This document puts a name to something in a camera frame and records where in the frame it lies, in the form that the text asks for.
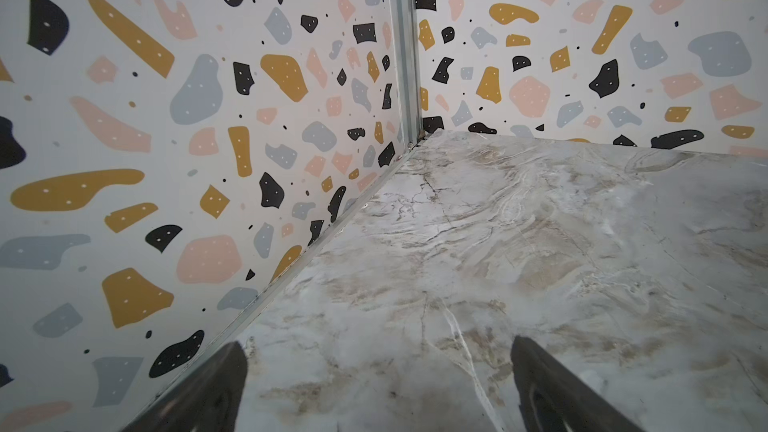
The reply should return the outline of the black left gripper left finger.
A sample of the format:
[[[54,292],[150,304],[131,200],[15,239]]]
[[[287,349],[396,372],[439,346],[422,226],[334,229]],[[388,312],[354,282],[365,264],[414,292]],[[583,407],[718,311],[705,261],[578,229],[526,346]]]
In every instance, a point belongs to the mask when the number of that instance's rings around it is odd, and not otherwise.
[[[248,372],[239,342],[224,345],[125,429],[233,432]]]

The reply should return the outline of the aluminium left corner post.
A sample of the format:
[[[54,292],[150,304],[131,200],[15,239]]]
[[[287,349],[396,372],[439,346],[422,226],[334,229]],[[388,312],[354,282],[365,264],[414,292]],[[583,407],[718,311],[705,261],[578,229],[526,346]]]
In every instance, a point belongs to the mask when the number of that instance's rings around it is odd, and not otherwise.
[[[422,131],[415,0],[390,0],[390,8],[404,141],[413,149]]]

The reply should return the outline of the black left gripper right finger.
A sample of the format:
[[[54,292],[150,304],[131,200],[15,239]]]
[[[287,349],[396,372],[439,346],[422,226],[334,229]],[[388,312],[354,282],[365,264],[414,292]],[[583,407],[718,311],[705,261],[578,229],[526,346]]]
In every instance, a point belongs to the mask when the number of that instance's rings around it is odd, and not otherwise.
[[[528,431],[641,431],[533,339],[516,336],[510,359]]]

